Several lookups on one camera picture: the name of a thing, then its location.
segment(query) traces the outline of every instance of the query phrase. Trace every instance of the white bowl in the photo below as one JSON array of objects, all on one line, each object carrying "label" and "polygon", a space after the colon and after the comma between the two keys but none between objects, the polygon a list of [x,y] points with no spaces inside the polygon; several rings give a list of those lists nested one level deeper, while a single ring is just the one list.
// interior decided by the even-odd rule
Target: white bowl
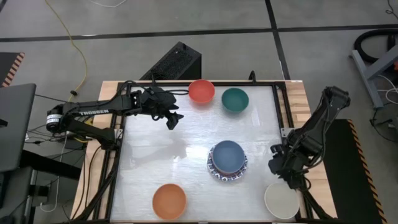
[{"label": "white bowl", "polygon": [[264,194],[266,207],[273,216],[280,219],[293,218],[300,208],[299,197],[287,183],[275,183],[267,187]]}]

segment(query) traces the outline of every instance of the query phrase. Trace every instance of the black and orange striped edge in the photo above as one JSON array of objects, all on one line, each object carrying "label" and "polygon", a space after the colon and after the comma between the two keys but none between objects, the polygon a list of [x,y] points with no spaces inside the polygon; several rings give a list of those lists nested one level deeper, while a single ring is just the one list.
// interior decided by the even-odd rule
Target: black and orange striped edge
[{"label": "black and orange striped edge", "polygon": [[357,148],[357,150],[359,152],[359,156],[360,156],[360,158],[362,160],[362,165],[363,165],[363,168],[365,170],[365,174],[368,177],[368,183],[369,183],[369,187],[370,187],[370,189],[372,190],[372,193],[373,193],[374,203],[376,204],[376,206],[377,206],[377,208],[379,210],[379,215],[380,215],[382,223],[383,224],[387,224],[387,219],[386,219],[386,216],[384,215],[383,207],[381,206],[381,202],[379,200],[379,196],[377,194],[377,190],[376,190],[376,188],[375,188],[375,186],[373,184],[373,179],[371,177],[371,173],[369,171],[368,164],[366,163],[366,159],[365,159],[365,156],[363,154],[363,151],[362,151],[362,148],[361,148],[361,143],[359,142],[359,137],[358,137],[358,134],[356,133],[354,123],[350,119],[347,119],[347,121],[349,122],[349,126],[351,128],[351,132],[354,135],[354,140],[356,142],[356,148]]},{"label": "black and orange striped edge", "polygon": [[6,78],[4,79],[3,83],[1,84],[2,87],[9,87],[11,85],[11,82],[14,79],[14,77],[17,73],[17,70],[18,70],[19,66],[21,65],[24,57],[25,57],[25,53],[19,53],[17,55],[14,63],[12,64],[10,70],[8,71]]}]

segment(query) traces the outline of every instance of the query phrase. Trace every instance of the black cable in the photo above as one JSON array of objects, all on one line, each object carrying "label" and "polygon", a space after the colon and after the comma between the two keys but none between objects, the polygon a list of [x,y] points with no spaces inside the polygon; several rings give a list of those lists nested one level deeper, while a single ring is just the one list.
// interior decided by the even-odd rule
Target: black cable
[{"label": "black cable", "polygon": [[378,112],[378,111],[379,111],[379,108],[376,108],[375,111],[374,111],[372,120],[370,120],[371,126],[372,126],[372,127],[374,128],[374,130],[378,133],[378,135],[380,135],[380,137],[384,138],[385,140],[391,141],[391,142],[398,142],[398,141],[396,141],[396,140],[389,139],[389,138],[383,136],[383,135],[379,132],[379,130],[377,130],[376,125],[374,124],[374,122],[375,122],[375,120],[376,120],[376,115],[377,115],[377,112]]},{"label": "black cable", "polygon": [[[62,154],[62,155],[66,155],[66,154],[69,154],[69,153],[71,153],[71,152],[75,152],[75,151],[77,151],[77,150],[83,149],[83,147],[84,147],[84,146],[78,147],[78,148],[76,148],[76,149],[72,149],[71,151],[66,152],[66,153],[64,153],[64,154]],[[56,158],[58,158],[58,157],[61,157],[61,155],[58,155],[58,156],[55,156],[55,157],[51,157],[50,159],[56,159]]]},{"label": "black cable", "polygon": [[386,10],[386,13],[387,13],[388,15],[393,15],[393,16],[396,17],[396,19],[398,19],[397,14],[394,13],[394,8],[391,6],[390,0],[387,0],[387,4],[388,4],[388,6],[390,7],[390,9],[387,9],[387,10]]},{"label": "black cable", "polygon": [[90,164],[88,166],[88,178],[87,178],[87,191],[86,191],[86,202],[85,206],[87,206],[87,201],[88,201],[88,189],[90,188],[90,172],[91,172],[91,165],[93,164],[95,155],[97,154],[98,150],[101,149],[101,146],[98,146],[98,148],[95,150],[93,157],[91,158]]},{"label": "black cable", "polygon": [[[161,75],[161,76],[165,77],[165,80],[169,79],[165,75],[157,73],[157,72],[151,71],[150,74],[151,74],[151,77],[152,77],[152,84],[153,85],[156,85],[156,80],[155,80],[155,77],[154,77],[155,74],[158,74],[158,75]],[[157,92],[157,93],[170,93],[170,94],[173,94],[173,95],[183,96],[183,95],[189,94],[189,91],[188,90],[165,90],[165,91],[161,91],[161,92]]]},{"label": "black cable", "polygon": [[378,60],[378,58],[372,57],[365,53],[362,49],[362,42],[369,38],[379,35],[396,35],[398,34],[398,29],[377,29],[377,30],[370,30],[363,34],[361,34],[354,42],[354,49],[358,51],[359,55],[365,62],[374,63]]},{"label": "black cable", "polygon": [[311,189],[311,187],[312,187],[311,181],[308,178],[306,178],[305,176],[304,176],[304,180],[306,180],[308,182],[308,187],[307,188],[301,188],[300,190],[301,191],[309,191]]},{"label": "black cable", "polygon": [[55,101],[59,101],[59,102],[68,103],[68,101],[65,101],[65,100],[59,100],[59,99],[55,99],[55,98],[52,98],[52,97],[43,96],[43,95],[39,95],[39,94],[35,94],[35,96],[39,96],[39,97],[46,98],[46,99],[49,99],[49,100],[55,100]]},{"label": "black cable", "polygon": [[36,132],[36,131],[27,130],[27,132],[32,133],[32,134],[37,134],[37,135],[40,135],[40,136],[52,137],[52,135],[50,135],[50,134],[39,133],[39,132]]},{"label": "black cable", "polygon": [[37,129],[39,129],[39,128],[41,128],[41,127],[44,127],[44,126],[46,126],[47,124],[42,124],[42,125],[40,125],[40,126],[38,126],[38,127],[36,127],[36,128],[31,128],[31,129],[29,129],[29,131],[35,131],[35,130],[37,130]]},{"label": "black cable", "polygon": [[69,216],[67,215],[64,206],[65,206],[65,204],[63,204],[63,205],[61,206],[61,207],[62,207],[63,214],[64,214],[65,217],[68,219],[68,223],[70,223],[70,218],[69,218]]},{"label": "black cable", "polygon": [[30,196],[26,197],[16,208],[13,209],[13,211],[8,216],[11,216],[24,202],[29,199],[29,197]]},{"label": "black cable", "polygon": [[31,139],[31,138],[37,138],[37,139],[41,139],[41,140],[44,140],[44,141],[47,141],[47,140],[48,140],[48,139],[44,139],[44,138],[42,138],[42,137],[35,137],[35,136],[29,137],[29,139]]},{"label": "black cable", "polygon": [[[119,133],[119,135],[116,138],[116,141],[120,138],[122,133],[123,132]],[[91,199],[91,201],[88,204],[88,206],[86,206],[84,211],[82,211],[82,213],[78,217],[76,217],[74,220],[86,220],[90,216],[90,214],[92,213],[92,211],[95,208],[96,204],[100,203],[100,201],[101,201],[100,199],[102,198],[102,195],[104,194],[105,190],[108,188],[109,184],[116,177],[117,170],[118,170],[118,162],[117,162],[118,160],[116,159],[116,157],[118,156],[118,153],[119,153],[119,151],[116,151],[116,156],[115,156],[115,160],[113,162],[113,166],[112,166],[110,172],[108,173],[107,177],[105,178],[105,181],[103,182],[103,184],[101,186],[98,187],[97,193]]]},{"label": "black cable", "polygon": [[43,142],[46,142],[46,141],[50,141],[50,142],[54,142],[53,140],[54,139],[59,139],[59,138],[62,138],[62,137],[51,137],[51,138],[49,138],[49,139],[43,139],[43,141],[34,141],[34,142],[25,142],[26,144],[36,144],[36,145],[39,145],[39,144],[41,144],[41,143],[43,143]]}]

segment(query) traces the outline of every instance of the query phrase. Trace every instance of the cable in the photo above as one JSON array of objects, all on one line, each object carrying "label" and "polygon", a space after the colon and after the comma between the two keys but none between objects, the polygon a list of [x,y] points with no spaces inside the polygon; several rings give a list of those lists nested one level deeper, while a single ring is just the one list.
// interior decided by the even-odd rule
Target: cable
[{"label": "cable", "polygon": [[27,130],[27,132],[32,133],[32,134],[37,134],[37,135],[40,135],[40,136],[52,137],[52,136],[49,135],[49,134],[39,133],[39,132],[36,132],[36,131]]},{"label": "cable", "polygon": [[43,95],[39,95],[39,94],[35,94],[35,96],[39,96],[39,97],[46,98],[46,99],[49,99],[49,100],[55,100],[55,101],[59,101],[59,102],[68,103],[68,102],[65,101],[65,100],[58,100],[58,99],[55,99],[55,98],[51,98],[51,97],[43,96]]},{"label": "cable", "polygon": [[36,128],[32,128],[32,129],[28,129],[29,131],[36,131],[36,130],[38,130],[39,128],[41,128],[41,127],[44,127],[44,126],[46,126],[47,124],[43,124],[43,125],[40,125],[40,126],[38,126],[38,127],[36,127]]},{"label": "cable", "polygon": [[100,4],[100,3],[98,3],[98,2],[94,2],[94,1],[92,1],[92,0],[88,0],[88,1],[91,2],[91,3],[94,3],[94,4],[96,4],[96,5],[102,6],[102,7],[116,8],[116,7],[120,6],[121,4],[123,4],[124,2],[126,2],[127,0],[123,0],[121,3],[119,3],[119,4],[115,5],[115,6],[103,5],[103,4]]},{"label": "cable", "polygon": [[365,62],[374,63],[378,60],[378,58],[372,57],[368,55],[362,48],[362,42],[370,37],[379,36],[379,35],[397,35],[398,29],[377,29],[370,30],[363,34],[361,34],[354,42],[354,49],[358,51],[359,55]]},{"label": "cable", "polygon": [[306,180],[308,182],[308,187],[307,188],[300,188],[300,191],[309,191],[311,189],[311,187],[312,187],[311,181],[308,178],[306,178],[305,176],[304,176],[304,180]]},{"label": "cable", "polygon": [[[82,148],[83,148],[83,146],[82,146],[82,147],[79,147],[79,148],[76,148],[76,149],[72,149],[71,151],[66,152],[66,153],[64,153],[63,155],[69,154],[69,153],[71,153],[71,152],[75,152],[75,151],[77,151],[77,150],[79,150],[79,149],[82,149]],[[61,155],[55,156],[55,157],[52,157],[52,158],[50,158],[50,157],[47,157],[47,158],[56,159],[56,158],[60,157]]]},{"label": "cable", "polygon": [[44,142],[45,142],[45,141],[48,141],[48,139],[44,139],[44,138],[42,138],[42,137],[35,137],[35,136],[29,137],[29,139],[31,139],[31,138],[41,139],[41,140],[44,140]]},{"label": "cable", "polygon": [[393,84],[393,82],[392,82],[390,79],[388,79],[388,78],[385,77],[384,75],[378,75],[378,76],[384,78],[385,80],[387,80],[387,82],[389,82],[389,83],[391,84],[391,86],[392,86],[392,88],[389,89],[389,90],[378,90],[378,91],[385,91],[385,92],[386,92],[386,99],[387,99],[390,103],[398,104],[398,102],[395,102],[395,101],[391,100],[390,98],[388,98],[388,93],[389,93],[389,92],[395,90],[396,93],[398,93],[398,89],[396,88],[396,86]]},{"label": "cable", "polygon": [[26,197],[19,205],[17,205],[16,208],[13,209],[13,211],[8,215],[11,216],[24,202],[26,202],[29,199],[30,196]]},{"label": "cable", "polygon": [[374,111],[372,120],[370,120],[372,127],[373,127],[374,130],[378,133],[378,135],[380,135],[380,137],[384,138],[385,140],[391,141],[391,142],[398,142],[398,141],[396,141],[396,140],[389,139],[389,138],[383,136],[383,135],[379,132],[379,130],[377,130],[376,125],[374,124],[374,122],[375,122],[375,120],[376,120],[376,115],[377,115],[377,112],[378,112],[378,111],[379,111],[379,108],[376,108],[376,110]]},{"label": "cable", "polygon": [[88,143],[88,140],[80,140],[80,139],[78,139],[76,137],[74,137],[74,140],[76,140],[76,141],[78,141],[80,143]]},{"label": "cable", "polygon": [[396,17],[396,19],[398,19],[397,14],[394,13],[394,8],[391,6],[390,0],[387,0],[387,4],[388,4],[388,6],[390,7],[390,9],[387,9],[387,10],[386,10],[386,13],[387,13],[388,15],[393,15],[393,16]]},{"label": "cable", "polygon": [[86,191],[86,202],[85,206],[87,206],[87,200],[88,200],[88,189],[90,188],[90,172],[91,172],[91,165],[93,164],[95,155],[97,154],[98,150],[101,149],[101,146],[98,146],[98,148],[95,150],[93,157],[91,158],[90,164],[88,166],[88,178],[87,178],[87,191]]},{"label": "cable", "polygon": [[[120,138],[122,133],[123,133],[123,131],[119,133],[119,135],[116,138],[116,141]],[[108,185],[111,183],[111,181],[113,181],[113,179],[116,177],[117,168],[118,168],[118,163],[115,160],[114,163],[113,163],[113,166],[112,166],[111,170],[109,171],[108,175],[106,176],[103,184],[98,187],[97,193],[91,199],[91,201],[88,204],[88,206],[86,206],[84,211],[82,211],[82,213],[78,217],[76,217],[75,220],[86,220],[88,218],[88,216],[90,216],[90,214],[93,211],[93,209],[96,206],[96,204],[101,201],[100,199],[102,198],[102,195],[104,194],[104,191],[108,188]]]},{"label": "cable", "polygon": [[43,142],[46,142],[46,141],[50,141],[50,142],[54,142],[53,141],[53,139],[58,139],[59,137],[51,137],[51,138],[49,138],[49,139],[43,139],[43,141],[34,141],[34,142],[25,142],[26,144],[36,144],[36,145],[39,145],[39,144],[41,144],[41,143],[43,143]]},{"label": "cable", "polygon": [[63,211],[63,214],[65,215],[65,217],[68,219],[68,223],[70,223],[70,218],[69,218],[69,216],[67,215],[67,213],[66,213],[66,211],[65,211],[65,208],[64,208],[64,206],[65,206],[65,204],[63,204],[62,205],[62,211]]},{"label": "cable", "polygon": [[[49,3],[47,0],[44,0],[44,1],[45,1],[45,3],[49,6],[49,8],[52,10],[52,12],[54,12],[54,14],[57,16],[58,20],[61,22],[63,28],[65,28],[65,30],[66,30],[66,32],[67,32],[67,34],[68,34],[68,37],[69,37],[69,39],[70,39],[70,43],[72,44],[72,46],[74,46],[74,48],[76,48],[77,51],[79,51],[81,57],[82,57],[83,60],[84,60],[84,63],[85,63],[85,76],[84,76],[83,79],[81,80],[80,84],[79,84],[79,85],[75,88],[75,90],[73,91],[74,93],[76,93],[76,92],[80,89],[80,87],[82,86],[82,84],[85,82],[85,80],[86,80],[86,78],[87,78],[88,66],[87,66],[86,57],[84,56],[83,52],[82,52],[82,51],[75,45],[75,43],[73,42],[72,35],[70,35],[68,28],[67,28],[66,25],[62,22],[61,17],[58,15],[57,12],[55,12],[55,10],[51,7],[50,3]],[[70,100],[72,99],[73,95],[74,95],[74,94],[73,94],[72,91],[71,91],[71,95],[69,96],[68,101],[70,101]]]},{"label": "cable", "polygon": [[[159,74],[159,73],[154,73],[154,72],[150,73],[153,85],[156,85],[156,80],[155,80],[155,76],[154,76],[155,74]],[[170,93],[170,94],[173,94],[173,95],[183,96],[183,95],[188,95],[189,94],[189,90],[165,90],[165,91],[160,91],[160,92],[157,92],[157,93]]]},{"label": "cable", "polygon": [[37,128],[34,128],[34,129],[28,129],[27,132],[31,132],[34,134],[40,134],[40,135],[48,135],[48,137],[52,137],[51,133],[44,133],[44,132],[38,130],[39,128],[41,128],[43,126],[46,126],[46,124],[39,126]]},{"label": "cable", "polygon": [[[67,145],[67,139],[68,139],[68,136],[67,136],[67,134],[65,133],[65,143],[63,143],[63,147],[62,147],[62,150],[61,150],[60,162],[62,162],[63,150],[65,149],[65,146]],[[57,182],[57,194],[55,195],[55,205],[54,205],[53,209],[51,209],[51,210],[44,210],[43,207],[42,207],[42,206],[43,206],[43,203],[40,203],[40,209],[41,209],[41,211],[43,211],[43,212],[53,212],[53,211],[57,208],[57,204],[58,204],[58,191],[59,191],[59,188],[60,188],[60,179],[59,179],[59,177],[58,177],[58,182]]]},{"label": "cable", "polygon": [[[81,156],[76,160],[76,162],[72,164],[72,166],[76,165],[76,163],[79,162],[79,160],[80,160],[83,156],[84,156],[84,154],[81,155]],[[58,179],[59,179],[59,177],[57,177],[55,180],[51,181],[51,182],[50,182],[49,184],[47,184],[46,186],[51,185],[52,183],[54,183],[54,182],[57,181]],[[24,200],[23,200],[11,213],[10,213],[9,216],[11,216],[11,215],[12,215],[24,202],[26,202],[26,200],[28,200],[29,197],[30,197],[30,196],[26,197],[26,198],[25,198],[25,199],[24,199]]]}]

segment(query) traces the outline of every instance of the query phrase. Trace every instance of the metal stand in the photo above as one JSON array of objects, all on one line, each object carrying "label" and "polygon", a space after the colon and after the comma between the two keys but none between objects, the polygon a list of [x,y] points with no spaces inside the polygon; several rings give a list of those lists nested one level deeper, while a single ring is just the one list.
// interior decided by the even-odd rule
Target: metal stand
[{"label": "metal stand", "polygon": [[81,169],[68,165],[63,162],[58,162],[36,153],[22,150],[20,167],[30,166],[34,170],[48,172],[62,177],[67,177],[73,180],[79,180]]},{"label": "metal stand", "polygon": [[374,79],[377,78],[377,76],[384,72],[388,67],[390,67],[396,60],[398,60],[398,45],[391,48],[391,50],[385,53],[381,58],[379,58],[379,60],[374,62],[369,67],[365,66],[365,63],[363,62],[357,50],[353,50],[352,56],[359,73],[361,74],[366,89],[368,90],[368,93],[372,99],[374,108],[382,108],[384,105],[379,93],[377,92]]}]

